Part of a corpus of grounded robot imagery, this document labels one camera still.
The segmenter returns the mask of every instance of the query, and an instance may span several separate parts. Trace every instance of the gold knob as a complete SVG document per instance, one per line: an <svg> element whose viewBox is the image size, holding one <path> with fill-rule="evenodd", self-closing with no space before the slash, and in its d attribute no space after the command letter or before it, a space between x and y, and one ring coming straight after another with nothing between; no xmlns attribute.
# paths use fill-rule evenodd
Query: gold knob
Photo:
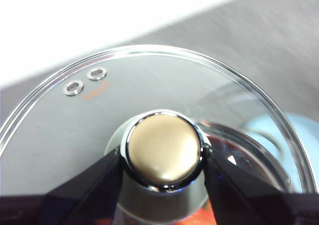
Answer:
<svg viewBox="0 0 319 225"><path fill-rule="evenodd" d="M184 119L155 114L133 129L128 153L132 166L145 180L171 185L187 178L196 167L200 141Z"/></svg>

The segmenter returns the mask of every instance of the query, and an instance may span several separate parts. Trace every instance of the glass lid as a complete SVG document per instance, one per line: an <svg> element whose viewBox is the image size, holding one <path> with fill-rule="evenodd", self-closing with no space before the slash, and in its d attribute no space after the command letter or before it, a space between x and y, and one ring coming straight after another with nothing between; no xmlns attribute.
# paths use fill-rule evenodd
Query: glass lid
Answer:
<svg viewBox="0 0 319 225"><path fill-rule="evenodd" d="M22 100L0 131L0 195L51 191L112 150L111 137L116 140L116 131L125 129L127 121L154 110L176 111L189 118L213 150L280 191L317 191L311 162L294 129L249 79L190 50L134 45L78 60ZM276 136L265 131L264 124L250 126L260 117L271 121ZM203 183L201 176L198 184ZM130 183L126 180L124 187ZM139 207L149 200L161 203L161 199L156 200L150 191L148 199L140 198L137 191L132 202L127 197L134 190L127 188L120 194L114 222L128 223L125 216L140 223L178 221L203 205L210 208L206 191L198 190L189 192L197 193L194 196L200 200L194 208L177 215L163 209L159 217L148 217L150 212L139 212ZM135 203L135 208L128 203Z"/></svg>

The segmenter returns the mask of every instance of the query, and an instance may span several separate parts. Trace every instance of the light blue object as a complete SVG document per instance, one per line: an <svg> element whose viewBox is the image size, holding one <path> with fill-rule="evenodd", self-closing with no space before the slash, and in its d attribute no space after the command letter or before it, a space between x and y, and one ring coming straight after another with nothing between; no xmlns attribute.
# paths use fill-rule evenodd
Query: light blue object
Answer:
<svg viewBox="0 0 319 225"><path fill-rule="evenodd" d="M313 165L315 176L319 178L319 123L300 115L287 113ZM301 184L294 159L284 137L268 115L258 116L245 124L247 135L264 146L283 166L291 178L295 192L301 192Z"/></svg>

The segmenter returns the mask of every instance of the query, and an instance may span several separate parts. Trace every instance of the chrome ring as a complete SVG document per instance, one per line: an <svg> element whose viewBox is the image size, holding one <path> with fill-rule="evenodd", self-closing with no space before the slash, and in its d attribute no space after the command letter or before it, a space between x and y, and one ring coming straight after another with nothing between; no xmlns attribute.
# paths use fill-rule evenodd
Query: chrome ring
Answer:
<svg viewBox="0 0 319 225"><path fill-rule="evenodd" d="M105 68L102 67L96 67L91 69L88 73L87 73L87 77L92 80L92 81L98 81L103 79L106 76L107 72Z"/></svg>
<svg viewBox="0 0 319 225"><path fill-rule="evenodd" d="M83 85L82 81L73 80L73 81L66 84L66 86L63 89L63 92L67 96L74 96L74 95L79 94L82 91L83 87L84 87L84 85Z"/></svg>
<svg viewBox="0 0 319 225"><path fill-rule="evenodd" d="M184 121L186 121L188 124L190 124L192 126L192 128L195 130L195 132L198 136L198 139L199 139L200 155L199 155L197 164L195 165L192 172L185 179L183 179L182 181L179 181L175 184L159 185L159 184L155 184L153 182L147 181L146 179L142 178L139 175L139 173L134 169L134 166L130 160L130 156L129 156L129 152L128 152L129 138L130 138L132 131L136 128L136 126L139 123L141 123L143 120L145 120L146 118L153 116L153 115L160 115L160 114L173 115L173 116L177 116L177 117L183 119ZM125 168L126 168L128 174L135 181L137 181L142 187L144 187L145 189L147 189L149 191L153 191L153 192L173 193L173 192L180 191L182 188L189 185L192 181L194 181L198 177L198 175L200 174L200 172L202 170L202 161L203 161L204 152L205 152L204 148L206 148L207 145L211 146L207 137L204 136L202 134L202 131L197 127L197 125L195 125L195 123L193 123L186 116L184 116L178 112L171 111L171 110L153 110L153 111L141 114L141 116L136 118L136 120L134 120L131 123L131 125L126 129L126 131L124 132L122 141L121 141L120 153L121 153L121 156L124 160Z"/></svg>

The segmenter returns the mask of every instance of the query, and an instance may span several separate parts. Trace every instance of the white background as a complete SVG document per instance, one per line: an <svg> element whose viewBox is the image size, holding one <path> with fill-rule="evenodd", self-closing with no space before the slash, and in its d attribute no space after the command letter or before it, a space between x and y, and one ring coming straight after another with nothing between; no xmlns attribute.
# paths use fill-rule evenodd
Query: white background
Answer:
<svg viewBox="0 0 319 225"><path fill-rule="evenodd" d="M0 85L227 1L0 0Z"/></svg>

